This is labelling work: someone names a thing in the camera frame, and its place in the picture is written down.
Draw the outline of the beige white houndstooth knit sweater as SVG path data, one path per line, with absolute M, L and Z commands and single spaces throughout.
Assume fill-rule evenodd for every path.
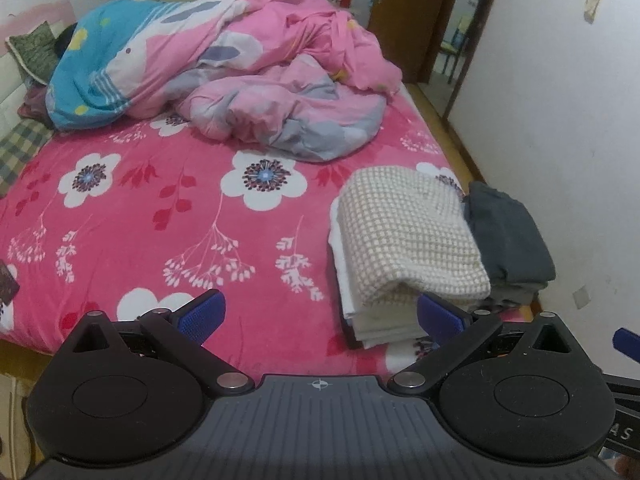
M 489 295 L 460 195 L 433 176 L 399 166 L 357 170 L 338 196 L 336 221 L 360 308 L 411 306 L 424 292 L 462 306 Z

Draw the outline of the dark grey folded clothes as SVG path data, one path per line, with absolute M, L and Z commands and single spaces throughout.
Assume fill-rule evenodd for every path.
M 530 304 L 555 280 L 549 249 L 524 204 L 474 181 L 463 212 L 488 274 L 490 302 Z

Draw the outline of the white folded clothes stack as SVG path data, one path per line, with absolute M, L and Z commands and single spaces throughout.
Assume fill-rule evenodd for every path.
M 456 203 L 424 223 L 412 212 L 400 218 L 408 224 L 359 220 L 349 228 L 340 201 L 331 204 L 329 245 L 342 317 L 367 349 L 424 337 L 416 317 L 423 294 L 466 309 L 489 292 L 480 251 Z

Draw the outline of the pink floral bed sheet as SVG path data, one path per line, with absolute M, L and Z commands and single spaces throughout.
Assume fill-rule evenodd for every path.
M 350 175 L 406 166 L 467 188 L 477 171 L 415 86 L 361 152 L 303 164 L 203 139 L 174 115 L 55 136 L 1 201 L 1 370 L 34 380 L 80 318 L 129 321 L 209 288 L 207 348 L 253 376 L 385 374 L 424 340 L 357 348 L 342 329 L 329 209 Z

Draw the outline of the plaid checked pillow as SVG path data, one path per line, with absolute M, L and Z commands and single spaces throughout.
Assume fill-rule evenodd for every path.
M 1 139 L 0 195 L 8 194 L 25 167 L 51 140 L 53 130 L 36 120 L 21 119 Z

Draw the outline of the pink blue floral duvet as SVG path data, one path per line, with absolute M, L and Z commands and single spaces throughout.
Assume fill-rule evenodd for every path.
M 76 24 L 46 104 L 61 130 L 171 111 L 210 140 L 329 162 L 375 138 L 400 86 L 328 0 L 112 0 Z

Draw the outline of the green patterned pillow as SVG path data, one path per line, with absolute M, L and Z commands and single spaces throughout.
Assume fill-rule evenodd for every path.
M 77 24 L 73 23 L 55 35 L 44 21 L 31 32 L 6 38 L 6 46 L 24 72 L 38 84 L 48 84 L 62 58 Z

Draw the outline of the brown wooden door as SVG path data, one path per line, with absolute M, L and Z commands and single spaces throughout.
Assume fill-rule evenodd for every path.
M 369 30 L 448 119 L 494 0 L 373 0 Z

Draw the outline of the white wall socket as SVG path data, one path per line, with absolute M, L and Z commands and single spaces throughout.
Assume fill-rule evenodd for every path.
M 573 292 L 573 300 L 575 307 L 580 310 L 585 306 L 588 306 L 591 302 L 591 296 L 588 292 L 588 288 L 586 285 L 578 288 L 576 292 Z

